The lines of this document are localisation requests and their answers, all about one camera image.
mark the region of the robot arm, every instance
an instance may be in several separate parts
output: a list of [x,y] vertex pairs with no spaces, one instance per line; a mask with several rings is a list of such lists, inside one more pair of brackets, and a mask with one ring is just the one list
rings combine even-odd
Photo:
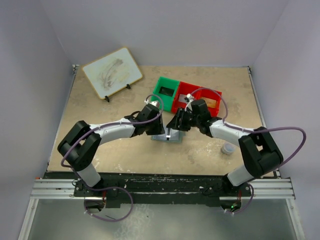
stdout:
[[[72,149],[66,160],[89,187],[98,189],[103,186],[103,180],[92,165],[97,148],[104,143],[120,138],[132,138],[144,132],[147,135],[164,134],[161,116],[155,121],[140,124],[158,115],[160,112],[158,106],[157,101],[148,103],[141,112],[136,112],[138,113],[136,117],[134,113],[116,122],[89,125],[79,121],[58,145],[58,151],[65,156],[76,141],[91,132],[83,144],[79,143]],[[179,108],[167,128],[189,131],[191,127],[197,127],[202,134],[240,147],[243,165],[223,176],[225,192],[230,192],[245,182],[263,176],[283,162],[283,156],[270,133],[253,134],[226,126],[221,118],[211,117],[203,99],[192,101],[190,106],[192,111]],[[241,129],[239,126],[230,123],[229,125]]]
[[[240,147],[243,165],[223,176],[223,187],[226,192],[245,182],[260,178],[283,162],[283,156],[269,132],[258,134],[244,132],[238,130],[243,129],[241,126],[224,122],[220,117],[211,117],[203,99],[194,100],[190,105],[192,110],[179,108],[166,127],[180,131],[189,131],[191,127],[197,127],[208,137],[222,139]],[[246,128],[251,131],[263,129],[265,128]]]
[[160,113],[158,106],[159,103],[153,101],[148,103],[142,111],[104,124],[87,124],[85,121],[78,121],[60,142],[57,149],[61,155],[65,156],[76,141],[84,134],[91,132],[82,144],[79,143],[73,148],[67,155],[66,161],[89,187],[99,188],[102,185],[102,179],[92,164],[98,147],[116,139],[132,138],[144,132],[147,135],[164,134],[162,116],[152,122],[147,122]]

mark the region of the plastic bin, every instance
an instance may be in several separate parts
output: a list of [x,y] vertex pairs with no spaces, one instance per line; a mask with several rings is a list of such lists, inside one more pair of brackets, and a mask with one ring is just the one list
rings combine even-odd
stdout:
[[[158,95],[163,100],[164,110],[167,112],[171,111],[178,87],[179,81],[161,76],[153,90],[153,94]],[[153,96],[151,100],[155,101],[158,99]]]
[[[194,90],[197,90],[198,88],[200,88],[200,86],[181,81],[173,99],[171,112],[175,114],[177,113],[178,108],[185,108],[187,105],[185,97],[187,96],[187,94],[191,94]],[[193,95],[194,98],[199,99],[200,93],[201,91],[197,91]]]
[[[217,90],[216,92],[222,96],[222,92]],[[211,117],[216,117],[219,113],[221,98],[217,94],[215,94],[213,91],[210,91],[208,89],[199,90],[198,99],[201,99],[201,98],[205,100],[208,106],[209,112],[211,114]]]

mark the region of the gray wall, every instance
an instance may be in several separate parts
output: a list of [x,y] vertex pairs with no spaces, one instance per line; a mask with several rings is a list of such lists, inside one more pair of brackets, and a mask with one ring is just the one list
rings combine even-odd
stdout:
[[[267,126],[300,126],[306,130],[305,147],[281,168],[281,173],[292,178],[310,240],[320,235],[319,26],[320,1],[291,0],[252,68]],[[301,140],[295,132],[275,136],[286,156]]]
[[41,0],[72,63],[127,46],[141,65],[248,66],[288,0]]
[[42,176],[72,80],[38,0],[0,3],[0,239],[17,239]]

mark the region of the black mounting bracket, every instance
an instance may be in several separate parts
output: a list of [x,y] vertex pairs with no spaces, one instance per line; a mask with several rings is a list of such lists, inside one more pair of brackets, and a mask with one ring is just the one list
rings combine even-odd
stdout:
[[[220,197],[251,196],[247,183],[229,191],[223,189],[222,176],[211,175],[166,175],[138,173],[99,173],[102,185],[98,188],[121,187],[129,191],[135,204],[187,204],[220,207]],[[82,182],[76,183],[75,197],[102,197],[102,191],[87,190]],[[128,195],[116,188],[106,191],[107,208],[120,208],[130,204]]]
[[[129,84],[127,84],[126,88],[131,89],[131,86]],[[110,98],[108,96],[104,96],[104,100],[106,100],[108,103],[110,103]]]

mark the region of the green bin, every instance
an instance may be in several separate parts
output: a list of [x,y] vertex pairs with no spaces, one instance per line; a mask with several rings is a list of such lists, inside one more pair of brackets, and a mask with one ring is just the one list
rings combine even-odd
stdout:
[[[175,95],[179,87],[179,81],[166,77],[159,77],[159,80],[153,90],[153,94],[158,95],[164,104],[164,110],[171,112],[171,107],[174,102]],[[152,101],[158,100],[155,96],[151,98]]]

